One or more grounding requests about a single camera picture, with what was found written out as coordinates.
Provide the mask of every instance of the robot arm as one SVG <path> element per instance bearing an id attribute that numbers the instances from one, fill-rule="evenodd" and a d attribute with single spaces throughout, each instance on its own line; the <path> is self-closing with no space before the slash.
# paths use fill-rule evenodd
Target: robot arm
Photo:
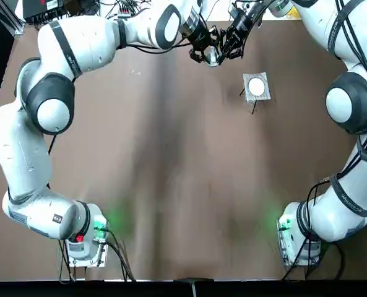
<path id="1" fill-rule="evenodd" d="M 348 33 L 347 40 L 340 21 L 349 15 L 367 61 L 367 0 L 344 0 L 344 9 L 337 8 L 341 1 L 293 2 L 310 35 L 348 68 L 327 90 L 326 108 L 336 124 L 358 135 L 344 170 L 327 178 L 330 187 L 325 194 L 307 202 L 290 203 L 277 220 L 285 265 L 317 265 L 321 240 L 338 241 L 367 225 L 367 65 L 351 49 L 348 40 L 355 44 L 354 39 Z"/>
<path id="2" fill-rule="evenodd" d="M 197 1 L 159 0 L 125 21 L 80 16 L 45 25 L 38 34 L 40 58 L 23 64 L 15 101 L 0 107 L 4 213 L 43 236 L 66 239 L 69 255 L 86 266 L 100 252 L 94 226 L 108 223 L 96 205 L 47 188 L 51 160 L 43 134 L 57 135 L 71 125 L 79 76 L 109 64 L 116 49 L 130 43 L 170 48 L 192 9 L 199 11 Z"/>

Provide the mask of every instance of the white plastic casing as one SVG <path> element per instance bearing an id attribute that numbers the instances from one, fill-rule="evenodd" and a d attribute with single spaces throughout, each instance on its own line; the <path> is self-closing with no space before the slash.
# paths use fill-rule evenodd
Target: white plastic casing
<path id="1" fill-rule="evenodd" d="M 367 81 L 367 73 L 362 65 L 355 66 L 352 72 L 356 72 Z M 365 139 L 366 135 L 362 135 L 362 143 Z M 357 149 L 354 146 L 347 164 L 356 153 Z M 359 162 L 349 174 L 339 181 L 347 195 L 360 207 L 367 210 L 367 162 Z M 356 228 L 367 225 L 367 217 L 356 215 L 343 205 L 332 187 L 329 187 L 322 199 L 316 203 L 310 217 L 313 230 L 326 241 L 340 240 L 351 234 Z"/>
<path id="2" fill-rule="evenodd" d="M 318 0 L 310 8 L 304 8 L 295 4 L 297 11 L 303 20 L 304 26 L 311 36 L 325 49 L 329 40 L 329 34 L 334 20 L 337 16 L 337 8 L 334 0 Z M 367 57 L 367 0 L 360 3 L 348 16 L 355 35 L 363 48 Z M 347 27 L 348 36 L 352 36 Z M 358 62 L 356 56 L 352 53 L 342 29 L 337 34 L 335 43 L 335 53 L 345 62 Z"/>
<path id="3" fill-rule="evenodd" d="M 326 95 L 326 110 L 337 123 L 345 123 L 352 114 L 350 96 L 341 88 L 333 88 Z"/>

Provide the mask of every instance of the black cable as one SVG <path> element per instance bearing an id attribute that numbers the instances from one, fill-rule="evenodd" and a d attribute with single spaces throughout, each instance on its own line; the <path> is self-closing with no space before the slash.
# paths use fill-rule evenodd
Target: black cable
<path id="1" fill-rule="evenodd" d="M 300 249 L 299 249 L 299 252 L 298 252 L 298 253 L 297 253 L 297 255 L 296 255 L 295 260 L 293 261 L 292 265 L 289 267 L 289 269 L 288 269 L 288 271 L 285 273 L 285 275 L 281 278 L 281 280 L 285 280 L 285 279 L 288 277 L 288 275 L 290 275 L 290 273 L 292 272 L 293 268 L 295 268 L 295 267 L 296 267 L 296 262 L 297 262 L 297 260 L 299 259 L 300 253 L 301 253 L 301 251 L 303 250 L 304 245 L 306 244 L 306 240 L 307 240 L 307 238 L 305 238 L 305 239 L 304 239 L 303 244 L 301 245 L 301 247 L 300 247 Z"/>
<path id="2" fill-rule="evenodd" d="M 322 186 L 323 184 L 327 184 L 329 182 L 330 182 L 329 180 L 323 180 L 323 181 L 320 181 L 319 183 L 317 183 L 317 184 L 315 184 L 315 185 L 313 185 L 311 187 L 311 189 L 309 190 L 308 195 L 307 195 L 307 206 L 308 206 L 309 198 L 311 197 L 311 193 L 313 192 L 313 190 L 314 189 L 317 189 L 319 186 Z M 290 268 L 288 269 L 288 271 L 286 272 L 286 274 L 283 276 L 283 278 L 281 278 L 281 280 L 285 280 L 289 276 L 289 274 L 292 272 L 293 268 L 296 267 L 296 262 L 299 259 L 300 253 L 303 250 L 304 245 L 305 245 L 307 239 L 309 239 L 309 238 L 306 236 L 305 239 L 304 239 L 304 241 L 303 241 L 303 244 L 301 245 L 301 247 L 300 247 L 300 249 L 299 249 L 299 251 L 298 251 L 298 253 L 296 255 L 295 260 L 293 261 L 292 265 L 290 266 Z"/>
<path id="3" fill-rule="evenodd" d="M 334 279 L 340 280 L 345 270 L 345 254 L 342 248 L 337 243 L 334 243 L 334 245 L 337 247 L 337 250 L 339 251 L 339 254 L 340 254 L 340 267 Z"/>
<path id="4" fill-rule="evenodd" d="M 121 255 L 120 251 L 111 242 L 107 241 L 106 244 L 109 247 L 111 247 L 112 250 L 114 250 L 114 252 L 116 253 L 116 255 L 119 257 L 119 259 L 120 259 L 120 261 L 121 261 L 121 263 L 122 263 L 122 265 L 124 267 L 124 270 L 127 272 L 128 277 L 131 279 L 131 281 L 136 282 L 136 279 L 134 278 L 134 276 L 128 270 L 127 265 L 126 265 L 125 261 L 123 260 L 123 257 Z"/>
<path id="5" fill-rule="evenodd" d="M 183 47 L 183 46 L 190 45 L 190 43 L 185 43 L 185 44 L 181 45 L 183 40 L 184 40 L 184 38 L 182 38 L 177 44 L 172 46 L 170 49 L 167 49 L 165 51 L 147 51 L 144 48 L 149 48 L 149 47 L 145 46 L 145 45 L 127 45 L 127 47 L 136 48 L 137 50 L 143 51 L 144 53 L 147 53 L 147 54 L 165 54 L 165 53 L 173 50 L 174 48 L 180 48 L 180 47 Z"/>
<path id="6" fill-rule="evenodd" d="M 116 244 L 117 250 L 118 250 L 118 251 L 119 251 L 119 253 L 121 254 L 121 248 L 120 248 L 120 245 L 119 245 L 119 243 L 118 243 L 118 241 L 117 241 L 116 236 L 115 236 L 115 235 L 114 235 L 114 233 L 113 233 L 111 230 L 109 230 L 109 229 L 107 230 L 107 232 L 109 232 L 109 233 L 112 235 L 112 237 L 113 237 L 113 239 L 114 239 L 114 243 Z M 122 257 L 119 257 L 119 258 L 120 258 L 121 272 L 122 272 L 122 274 L 123 274 L 124 281 L 126 282 L 126 281 L 127 281 L 127 275 L 128 275 L 128 273 L 127 273 L 127 272 L 125 272 Z M 127 259 L 126 259 L 125 257 L 124 257 L 124 259 L 125 259 L 125 261 L 126 261 L 126 263 L 127 263 L 127 267 L 129 268 L 129 264 L 128 264 Z"/>
<path id="7" fill-rule="evenodd" d="M 213 9 L 215 8 L 215 6 L 216 6 L 216 3 L 218 3 L 220 0 L 216 0 L 215 1 L 215 3 L 214 3 L 214 6 L 212 6 L 212 8 L 210 9 L 210 12 L 209 12 L 209 15 L 208 15 L 208 18 L 205 20 L 205 21 L 207 21 L 208 19 L 209 19 L 209 17 L 210 17 L 210 15 L 211 15 L 211 13 L 212 13 L 212 11 L 213 11 Z"/>
<path id="8" fill-rule="evenodd" d="M 317 191 L 318 191 L 318 186 L 315 187 L 315 192 L 314 192 L 314 198 L 313 198 L 313 207 L 315 206 L 315 200 L 317 199 Z M 306 203 L 306 210 L 307 210 L 307 218 L 308 218 L 308 229 L 311 228 L 311 220 L 309 219 L 309 196 L 307 197 L 307 203 Z M 306 280 L 309 277 L 309 271 L 311 270 L 310 268 L 310 259 L 311 259 L 311 237 L 308 238 L 308 263 L 307 263 L 307 271 L 304 274 L 304 279 Z"/>
<path id="9" fill-rule="evenodd" d="M 72 277 L 71 277 L 71 268 L 69 266 L 69 264 L 67 263 L 67 260 L 65 258 L 65 254 L 64 254 L 64 248 L 63 246 L 61 245 L 61 241 L 58 240 L 58 244 L 59 244 L 59 248 L 61 250 L 61 265 L 59 266 L 59 282 L 63 285 L 66 285 L 68 283 L 72 283 Z M 68 269 L 68 272 L 69 272 L 69 281 L 68 282 L 64 282 L 61 280 L 61 277 L 62 277 L 62 266 L 63 266 L 63 261 L 65 262 L 65 265 Z"/>
<path id="10" fill-rule="evenodd" d="M 118 240 L 117 240 L 116 236 L 114 235 L 114 233 L 111 230 L 109 230 L 109 229 L 107 231 L 112 235 L 112 237 L 113 237 L 113 239 L 114 239 L 114 241 L 116 243 L 116 247 L 119 250 L 119 252 L 120 253 L 122 252 L 123 257 L 124 257 L 124 260 L 125 260 L 126 265 L 127 265 L 127 268 L 128 268 L 128 271 L 129 271 L 129 273 L 132 276 L 133 274 L 132 274 L 131 266 L 129 265 L 129 261 L 128 261 L 128 257 L 127 257 L 126 251 L 124 251 L 123 248 L 120 246 L 120 244 L 118 243 Z M 123 271 L 123 276 L 124 276 L 124 265 L 123 265 L 123 263 L 121 263 L 121 270 Z"/>
<path id="11" fill-rule="evenodd" d="M 272 1 L 270 1 L 270 3 L 268 3 L 266 6 L 264 6 L 263 7 L 263 9 L 261 10 L 261 12 L 260 12 L 260 14 L 259 15 L 257 15 L 257 17 L 254 19 L 254 24 L 256 24 L 257 23 L 257 21 L 263 16 L 263 14 L 264 14 L 264 12 L 267 10 L 267 8 L 269 8 L 269 6 L 271 5 L 271 4 L 273 4 L 273 2 L 274 2 L 275 0 L 272 0 Z M 249 33 L 250 32 L 248 32 L 248 34 L 246 35 L 246 38 L 244 39 L 244 43 L 243 43 L 243 51 L 245 50 L 245 44 L 246 44 L 246 40 L 248 39 L 248 36 L 249 36 Z"/>
<path id="12" fill-rule="evenodd" d="M 50 147 L 48 148 L 48 155 L 50 155 L 50 153 L 51 153 L 51 151 L 54 147 L 54 143 L 55 143 L 56 138 L 57 138 L 57 135 L 54 135 L 53 139 L 51 140 Z M 72 282 L 71 267 L 69 266 L 69 254 L 67 252 L 67 246 L 66 246 L 65 240 L 64 240 L 64 247 L 62 246 L 60 240 L 58 240 L 58 245 L 59 245 L 59 249 L 61 250 L 61 266 L 60 266 L 60 269 L 59 269 L 59 282 L 63 283 L 63 284 L 66 284 L 66 282 L 63 282 L 61 280 L 62 266 L 63 266 L 63 262 L 65 262 L 66 269 L 69 272 L 69 283 L 70 283 L 70 282 Z"/>
<path id="13" fill-rule="evenodd" d="M 48 154 L 51 153 L 51 150 L 53 149 L 56 138 L 57 138 L 57 135 L 54 135 L 53 139 L 51 140 L 50 147 L 48 148 Z"/>

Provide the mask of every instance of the green light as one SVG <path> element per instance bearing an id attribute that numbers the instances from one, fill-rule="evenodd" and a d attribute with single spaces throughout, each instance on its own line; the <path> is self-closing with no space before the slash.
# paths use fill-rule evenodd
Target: green light
<path id="1" fill-rule="evenodd" d="M 282 215 L 280 217 L 280 224 L 283 228 L 289 229 L 292 227 L 292 216 L 291 215 Z"/>
<path id="2" fill-rule="evenodd" d="M 108 222 L 103 215 L 94 216 L 94 238 L 97 240 L 107 239 L 107 232 L 101 231 L 101 229 L 107 229 Z"/>

